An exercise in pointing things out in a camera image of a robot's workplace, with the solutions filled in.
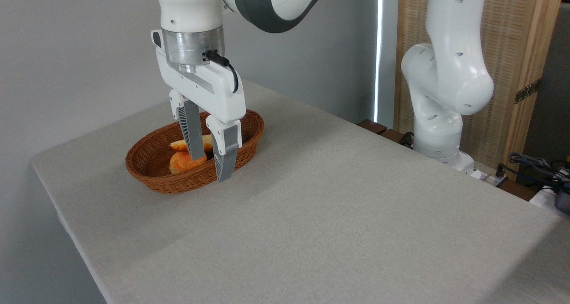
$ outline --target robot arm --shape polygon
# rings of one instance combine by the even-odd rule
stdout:
[[[246,112],[240,75],[224,58],[222,15],[238,12],[265,32],[297,26],[317,0],[159,0],[161,30],[152,32],[161,75],[193,159],[204,155],[199,107],[210,113],[216,174],[230,178],[242,146]]]
[[[428,0],[432,44],[410,48],[402,60],[414,110],[414,150],[477,177],[460,152],[461,115],[483,109],[493,95],[480,26],[485,0]]]

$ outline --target table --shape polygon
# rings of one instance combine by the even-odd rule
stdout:
[[[106,301],[568,303],[570,223],[253,83],[230,180],[174,196],[125,169],[167,104],[33,160]]]

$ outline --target brown woven basket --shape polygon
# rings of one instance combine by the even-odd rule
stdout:
[[[210,134],[206,127],[209,113],[200,113],[202,133]],[[242,122],[244,145],[238,149],[236,168],[247,164],[255,154],[265,124],[258,113],[247,110]],[[171,142],[183,139],[179,123],[164,126],[144,136],[126,154],[126,169],[148,188],[163,194],[176,194],[200,188],[216,180],[216,164],[211,156],[207,162],[181,174],[171,174],[169,162],[175,153]]]

